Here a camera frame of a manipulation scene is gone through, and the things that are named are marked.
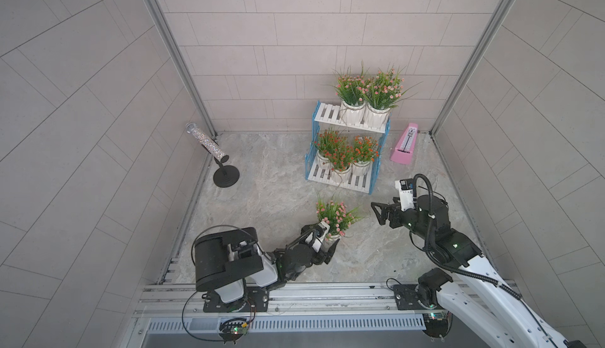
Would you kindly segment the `pink flower pot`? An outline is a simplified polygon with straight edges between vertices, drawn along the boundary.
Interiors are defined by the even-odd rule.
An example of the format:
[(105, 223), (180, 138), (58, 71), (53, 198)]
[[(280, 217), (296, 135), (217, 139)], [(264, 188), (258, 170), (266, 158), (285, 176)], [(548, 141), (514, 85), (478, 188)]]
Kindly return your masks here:
[(392, 110), (403, 100), (409, 99), (411, 94), (408, 92), (418, 85), (408, 88), (399, 69), (380, 70), (362, 86), (362, 97), (366, 102), (364, 122), (372, 128), (380, 128), (388, 121)]
[(335, 91), (341, 100), (340, 118), (346, 126), (362, 124), (366, 111), (366, 71), (363, 67), (359, 73), (351, 69), (337, 73)]
[(324, 241), (333, 243), (346, 236), (347, 230), (360, 220), (357, 209), (348, 209), (344, 203), (333, 200), (317, 202), (316, 214), (318, 225), (324, 229)]

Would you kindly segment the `red flower pot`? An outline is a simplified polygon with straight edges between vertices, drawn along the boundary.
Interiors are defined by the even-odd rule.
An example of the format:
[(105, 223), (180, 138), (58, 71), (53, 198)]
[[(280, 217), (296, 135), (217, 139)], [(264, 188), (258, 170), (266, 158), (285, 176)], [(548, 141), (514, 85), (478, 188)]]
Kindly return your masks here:
[(343, 136), (337, 130), (327, 129), (318, 134), (314, 141), (317, 149), (316, 158), (322, 170), (331, 170), (332, 162), (337, 159), (338, 152), (343, 146)]
[(377, 158), (379, 148), (378, 141), (372, 137), (360, 135), (354, 137), (351, 173), (354, 176), (365, 176)]
[(353, 148), (348, 145), (327, 154), (332, 165), (332, 178), (337, 183), (343, 183), (351, 175), (353, 157)]

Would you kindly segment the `red flower pot back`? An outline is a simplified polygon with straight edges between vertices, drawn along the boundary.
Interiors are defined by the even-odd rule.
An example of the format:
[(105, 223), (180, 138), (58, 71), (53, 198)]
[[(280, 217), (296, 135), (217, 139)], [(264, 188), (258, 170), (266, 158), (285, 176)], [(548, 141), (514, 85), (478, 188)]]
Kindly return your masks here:
[(337, 130), (327, 129), (318, 134), (314, 141), (317, 149), (316, 158), (322, 170), (331, 170), (332, 162), (337, 159), (338, 152), (343, 146), (343, 136)]

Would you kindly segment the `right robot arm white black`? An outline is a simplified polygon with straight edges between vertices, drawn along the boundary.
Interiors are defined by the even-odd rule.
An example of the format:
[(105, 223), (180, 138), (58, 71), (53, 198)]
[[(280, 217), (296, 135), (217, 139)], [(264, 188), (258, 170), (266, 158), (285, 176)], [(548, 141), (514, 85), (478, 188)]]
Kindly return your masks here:
[(496, 272), (467, 235), (451, 226), (446, 199), (428, 177), (398, 180), (391, 204), (371, 203), (380, 225), (406, 228), (422, 238), (421, 252), (434, 267), (418, 279), (416, 294), (427, 310), (443, 309), (491, 347), (582, 347), (539, 316)]

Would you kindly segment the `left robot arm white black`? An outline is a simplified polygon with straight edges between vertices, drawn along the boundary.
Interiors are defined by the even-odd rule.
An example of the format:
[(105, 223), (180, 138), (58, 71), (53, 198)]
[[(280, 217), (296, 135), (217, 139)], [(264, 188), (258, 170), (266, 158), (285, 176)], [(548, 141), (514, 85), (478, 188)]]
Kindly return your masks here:
[(339, 239), (329, 225), (305, 225), (299, 237), (282, 249), (263, 250), (254, 228), (224, 225), (196, 236), (191, 249), (195, 290), (205, 313), (266, 312), (269, 293), (297, 280), (315, 265), (332, 261)]

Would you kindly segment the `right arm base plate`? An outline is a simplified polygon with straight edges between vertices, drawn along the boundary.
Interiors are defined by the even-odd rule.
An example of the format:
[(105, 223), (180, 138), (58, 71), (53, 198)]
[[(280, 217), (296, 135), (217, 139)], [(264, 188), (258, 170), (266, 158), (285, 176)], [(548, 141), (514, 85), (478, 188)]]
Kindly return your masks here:
[(392, 286), (398, 310), (435, 310), (439, 308), (437, 293), (452, 277), (442, 269), (432, 269), (420, 276), (416, 285), (396, 284)]

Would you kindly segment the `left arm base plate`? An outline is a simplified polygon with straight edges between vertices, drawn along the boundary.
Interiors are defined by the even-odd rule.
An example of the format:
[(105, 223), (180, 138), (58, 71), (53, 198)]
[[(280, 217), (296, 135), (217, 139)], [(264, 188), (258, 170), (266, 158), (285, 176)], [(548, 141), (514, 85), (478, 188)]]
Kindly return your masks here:
[(269, 292), (266, 289), (252, 286), (243, 288), (243, 297), (224, 302), (220, 293), (209, 291), (203, 299), (204, 313), (247, 313), (250, 311), (266, 312), (268, 310)]

